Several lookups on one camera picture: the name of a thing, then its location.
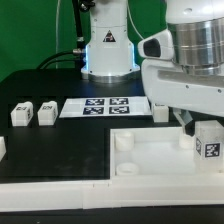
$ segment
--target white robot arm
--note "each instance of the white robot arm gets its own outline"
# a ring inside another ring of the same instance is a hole
[[[139,43],[152,103],[224,117],[224,1],[167,0],[167,30]]]
[[[140,67],[135,64],[134,45],[127,35],[127,0],[90,0],[81,8],[90,9],[91,22],[83,78],[102,83],[134,78]]]

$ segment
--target white cube with marker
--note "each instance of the white cube with marker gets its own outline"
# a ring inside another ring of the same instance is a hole
[[[55,101],[43,103],[37,113],[40,126],[54,125],[58,116],[58,106]]]
[[[27,126],[33,117],[33,104],[31,102],[19,103],[11,112],[14,127]]]
[[[224,128],[216,120],[195,123],[194,161],[203,172],[223,172]]]

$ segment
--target black table surface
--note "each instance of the black table surface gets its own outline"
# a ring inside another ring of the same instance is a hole
[[[0,83],[0,136],[7,154],[0,183],[99,180],[110,178],[109,131],[116,128],[179,126],[154,124],[151,116],[56,120],[40,127],[37,111],[54,100],[59,113],[67,98],[144,96],[141,80],[100,84],[80,79],[74,69],[17,71]],[[34,105],[28,127],[12,127],[10,113],[20,102]],[[118,208],[0,213],[0,223],[224,223],[223,206]]]

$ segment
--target lab wall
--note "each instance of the lab wall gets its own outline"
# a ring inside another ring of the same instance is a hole
[[[56,52],[56,12],[58,0],[0,0],[0,81],[12,72],[34,69]],[[146,38],[165,28],[164,0],[129,0],[133,21]],[[89,14],[82,14],[83,32],[90,39]],[[129,39],[140,41],[128,22]],[[76,47],[71,0],[61,0],[59,51]],[[136,51],[136,60],[142,59]],[[70,62],[59,65],[72,67]]]

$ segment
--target small white block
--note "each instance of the small white block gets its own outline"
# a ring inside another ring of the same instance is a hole
[[[12,125],[27,126],[33,117],[33,104],[31,102],[19,103],[11,112]]]
[[[3,137],[0,137],[0,161],[4,157],[5,153],[6,153],[5,141]]]
[[[216,120],[195,123],[194,161],[203,172],[223,172],[224,128]]]
[[[153,120],[155,123],[169,122],[169,107],[164,105],[152,105]]]
[[[37,113],[40,126],[54,125],[58,116],[58,105],[55,101],[43,103]]]

